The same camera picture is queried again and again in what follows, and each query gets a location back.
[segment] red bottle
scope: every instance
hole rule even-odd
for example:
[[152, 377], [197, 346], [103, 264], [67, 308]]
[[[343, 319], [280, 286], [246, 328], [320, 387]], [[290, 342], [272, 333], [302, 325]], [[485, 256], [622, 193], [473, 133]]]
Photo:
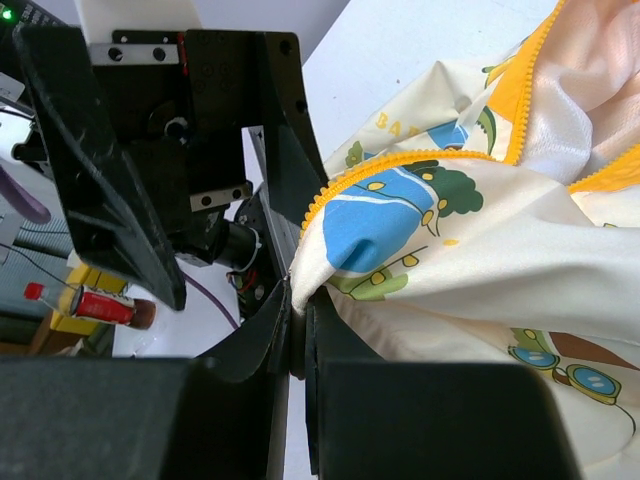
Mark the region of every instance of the red bottle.
[[25, 298], [40, 300], [67, 317], [126, 325], [147, 330], [153, 324], [156, 306], [148, 300], [133, 299], [87, 285], [45, 287], [30, 283]]

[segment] screw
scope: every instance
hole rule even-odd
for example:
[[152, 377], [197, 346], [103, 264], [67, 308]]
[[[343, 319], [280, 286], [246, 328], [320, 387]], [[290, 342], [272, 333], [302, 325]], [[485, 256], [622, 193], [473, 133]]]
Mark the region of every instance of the screw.
[[196, 91], [196, 93], [204, 92], [205, 88], [207, 88], [207, 84], [202, 80], [196, 80], [193, 84], [193, 89]]
[[163, 49], [155, 48], [153, 50], [153, 58], [155, 58], [159, 62], [164, 62], [164, 59], [167, 58], [167, 54]]
[[115, 47], [109, 49], [108, 55], [109, 55], [109, 58], [114, 62], [121, 62], [122, 57], [124, 56], [124, 54], [122, 53], [122, 50]]
[[254, 297], [256, 297], [257, 301], [262, 300], [262, 298], [264, 297], [264, 285], [258, 285], [255, 289], [255, 291], [253, 292]]
[[206, 32], [198, 32], [197, 38], [200, 45], [209, 45], [209, 35]]

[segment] metal plate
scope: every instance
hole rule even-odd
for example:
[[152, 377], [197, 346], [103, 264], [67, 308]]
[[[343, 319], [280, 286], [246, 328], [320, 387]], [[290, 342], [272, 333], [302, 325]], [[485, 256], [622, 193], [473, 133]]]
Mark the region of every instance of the metal plate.
[[209, 208], [228, 205], [237, 200], [250, 198], [253, 193], [251, 184], [245, 183], [225, 190], [212, 190], [210, 192], [191, 195], [191, 211], [200, 212]]
[[[262, 172], [263, 178], [267, 178], [267, 159], [262, 128], [250, 128], [249, 133], [256, 152], [260, 171]], [[289, 272], [289, 266], [298, 248], [300, 226], [287, 220], [283, 215], [270, 207], [269, 189], [266, 182], [260, 187], [259, 195], [264, 209], [269, 235], [271, 236], [273, 248], [275, 249], [280, 275], [285, 277]]]
[[98, 43], [89, 45], [93, 66], [177, 65], [180, 62], [176, 45], [127, 45]]

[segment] white mesh fabric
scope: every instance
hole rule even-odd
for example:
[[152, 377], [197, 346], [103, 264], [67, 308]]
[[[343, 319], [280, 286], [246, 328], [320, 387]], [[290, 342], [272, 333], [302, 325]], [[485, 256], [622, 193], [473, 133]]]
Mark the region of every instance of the white mesh fabric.
[[640, 4], [568, 2], [540, 52], [522, 166], [570, 184], [640, 139]]

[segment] black cable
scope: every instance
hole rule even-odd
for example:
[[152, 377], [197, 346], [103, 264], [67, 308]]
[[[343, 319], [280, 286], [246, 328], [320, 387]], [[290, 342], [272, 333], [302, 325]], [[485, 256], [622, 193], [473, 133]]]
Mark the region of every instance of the black cable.
[[4, 243], [0, 243], [0, 247], [4, 247], [7, 250], [10, 250], [14, 253], [17, 253], [18, 255], [20, 255], [21, 257], [23, 257], [25, 260], [27, 260], [31, 265], [33, 265], [34, 267], [36, 267], [38, 270], [40, 270], [41, 272], [46, 273], [47, 275], [49, 275], [51, 278], [53, 278], [55, 281], [60, 282], [63, 285], [67, 285], [67, 282], [65, 282], [64, 280], [59, 279], [58, 277], [56, 277], [53, 273], [49, 272], [46, 268], [42, 268], [40, 265], [38, 265], [35, 261], [33, 261], [31, 259], [31, 257], [29, 257], [29, 255], [27, 255], [26, 253], [22, 253], [20, 250], [10, 247], [9, 245], [5, 245]]
[[26, 227], [20, 227], [20, 230], [22, 230], [24, 232], [30, 232], [30, 233], [46, 233], [47, 235], [71, 235], [69, 232], [64, 232], [62, 230], [60, 230], [60, 231], [55, 231], [55, 230], [34, 230], [32, 228], [26, 228]]
[[14, 112], [13, 110], [0, 110], [0, 113], [4, 113], [5, 115], [11, 115], [18, 118], [24, 118], [25, 120], [29, 120], [30, 122], [33, 122], [33, 118], [29, 117], [28, 115], [25, 115], [24, 113]]

